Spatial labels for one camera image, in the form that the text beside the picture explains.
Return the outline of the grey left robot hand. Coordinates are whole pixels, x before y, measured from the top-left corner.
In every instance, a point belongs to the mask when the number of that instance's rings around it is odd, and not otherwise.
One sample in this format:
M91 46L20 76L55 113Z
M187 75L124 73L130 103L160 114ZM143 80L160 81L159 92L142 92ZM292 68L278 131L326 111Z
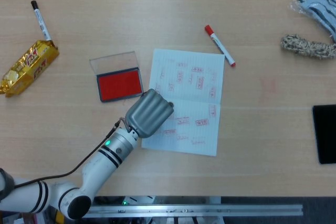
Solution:
M139 138L148 138L161 127L173 112L173 102L165 100L155 90L149 89L128 110L125 119Z

